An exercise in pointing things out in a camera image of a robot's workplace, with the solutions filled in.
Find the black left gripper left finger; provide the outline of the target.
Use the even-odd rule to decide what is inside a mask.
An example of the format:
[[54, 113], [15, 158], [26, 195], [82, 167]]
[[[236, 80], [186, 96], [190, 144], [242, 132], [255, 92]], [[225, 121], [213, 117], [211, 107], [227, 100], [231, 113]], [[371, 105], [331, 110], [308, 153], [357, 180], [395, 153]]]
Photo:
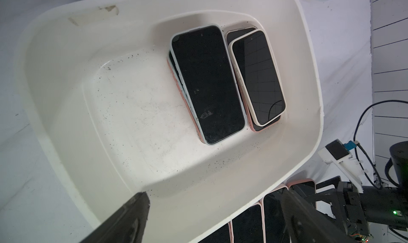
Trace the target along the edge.
[[149, 209], [148, 194], [136, 193], [82, 242], [141, 243]]

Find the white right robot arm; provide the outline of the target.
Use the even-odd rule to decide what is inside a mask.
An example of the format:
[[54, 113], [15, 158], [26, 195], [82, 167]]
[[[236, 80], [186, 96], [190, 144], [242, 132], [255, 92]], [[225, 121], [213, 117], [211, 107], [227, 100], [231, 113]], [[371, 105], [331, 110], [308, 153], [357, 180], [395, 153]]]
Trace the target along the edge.
[[393, 187], [377, 189], [374, 186], [356, 188], [352, 183], [334, 177], [317, 185], [332, 189], [306, 197], [309, 203], [323, 201], [331, 206], [329, 220], [357, 242], [367, 243], [370, 222], [387, 225], [394, 233], [408, 229], [408, 143], [399, 142], [390, 147], [391, 158], [385, 175], [394, 168], [397, 182]]

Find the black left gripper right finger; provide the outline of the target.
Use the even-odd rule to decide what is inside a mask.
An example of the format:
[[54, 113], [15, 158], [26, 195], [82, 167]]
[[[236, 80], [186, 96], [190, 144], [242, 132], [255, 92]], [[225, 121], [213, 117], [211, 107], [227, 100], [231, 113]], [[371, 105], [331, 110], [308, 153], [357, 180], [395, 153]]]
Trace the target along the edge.
[[323, 214], [293, 190], [283, 190], [280, 201], [285, 224], [293, 243], [354, 243]]

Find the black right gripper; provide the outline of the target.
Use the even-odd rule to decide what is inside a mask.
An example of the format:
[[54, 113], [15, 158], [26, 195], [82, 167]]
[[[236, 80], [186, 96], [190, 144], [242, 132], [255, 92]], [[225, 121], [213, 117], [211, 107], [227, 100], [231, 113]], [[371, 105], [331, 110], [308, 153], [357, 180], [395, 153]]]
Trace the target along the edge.
[[371, 234], [357, 188], [350, 182], [341, 181], [340, 176], [318, 183], [316, 188], [327, 186], [333, 188], [310, 195], [306, 201], [311, 204], [318, 201], [329, 204], [334, 215], [329, 220], [355, 241], [367, 243]]

